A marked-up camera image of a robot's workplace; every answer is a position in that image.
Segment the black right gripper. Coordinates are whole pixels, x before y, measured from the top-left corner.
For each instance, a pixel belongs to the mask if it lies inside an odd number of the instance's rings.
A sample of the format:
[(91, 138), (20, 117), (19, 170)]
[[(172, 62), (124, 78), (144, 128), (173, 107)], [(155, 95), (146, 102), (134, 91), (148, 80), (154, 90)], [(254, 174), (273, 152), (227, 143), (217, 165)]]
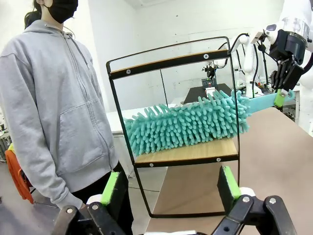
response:
[(299, 81), (304, 69), (301, 67), (306, 50), (306, 41), (295, 34), (280, 29), (269, 55), (278, 61), (277, 70), (271, 74), (271, 87), (276, 96), (274, 106), (282, 107), (285, 100), (294, 98), (292, 89)]

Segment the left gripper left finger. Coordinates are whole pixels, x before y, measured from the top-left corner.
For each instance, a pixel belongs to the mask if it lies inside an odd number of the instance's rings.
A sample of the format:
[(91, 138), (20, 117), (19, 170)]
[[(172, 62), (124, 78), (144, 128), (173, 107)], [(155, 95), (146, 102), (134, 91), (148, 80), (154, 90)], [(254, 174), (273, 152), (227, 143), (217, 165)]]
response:
[(128, 194), (126, 177), (112, 172), (101, 194), (89, 198), (80, 209), (65, 206), (61, 209), (52, 231), (53, 235), (132, 235), (132, 226), (125, 226), (122, 208)]

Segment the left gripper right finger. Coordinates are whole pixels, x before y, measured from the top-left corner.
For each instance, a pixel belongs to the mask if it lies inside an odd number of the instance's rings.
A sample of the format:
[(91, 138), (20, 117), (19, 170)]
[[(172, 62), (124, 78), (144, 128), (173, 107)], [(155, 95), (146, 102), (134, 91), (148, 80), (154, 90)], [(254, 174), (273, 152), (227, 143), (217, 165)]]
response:
[(261, 235), (297, 234), (283, 199), (258, 199), (251, 188), (238, 186), (230, 167), (220, 167), (217, 187), (225, 217), (212, 234), (239, 235), (244, 226), (254, 226)]

